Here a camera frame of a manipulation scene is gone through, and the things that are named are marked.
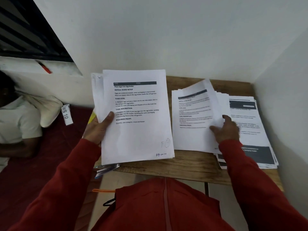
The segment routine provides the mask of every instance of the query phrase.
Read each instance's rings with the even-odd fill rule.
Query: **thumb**
[[[214,133],[214,134],[218,134],[218,132],[220,131],[220,128],[217,126],[210,126],[210,130]]]
[[[110,112],[108,116],[99,124],[100,130],[105,130],[110,125],[110,123],[113,121],[115,114],[114,112]]]

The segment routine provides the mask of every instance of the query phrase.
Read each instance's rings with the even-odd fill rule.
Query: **red sleeve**
[[[219,144],[227,163],[234,194],[249,230],[308,230],[308,220],[296,211],[287,198],[253,159],[247,157],[236,140]]]
[[[94,163],[100,154],[101,149],[96,144],[81,139],[9,231],[74,230]]]

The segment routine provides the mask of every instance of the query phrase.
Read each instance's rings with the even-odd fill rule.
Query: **floor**
[[[151,178],[150,175],[138,175],[132,173],[111,171],[103,176],[100,189],[114,190],[123,186],[130,186],[137,182]],[[205,193],[203,182],[179,180],[190,187]],[[209,195],[220,201],[222,218],[227,221],[236,231],[248,231],[247,223],[236,202],[231,186],[209,184]],[[113,199],[114,193],[99,193],[93,209],[88,231],[95,225],[100,216],[108,207],[103,203]]]

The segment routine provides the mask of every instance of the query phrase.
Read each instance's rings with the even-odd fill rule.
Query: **red hoodie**
[[[308,220],[287,201],[275,183],[245,156],[241,143],[219,145],[233,190],[249,230],[308,230]],[[70,231],[86,195],[100,148],[80,140],[38,198],[9,231]],[[219,201],[172,178],[153,178],[116,190],[116,202],[93,231],[233,230],[220,216]]]

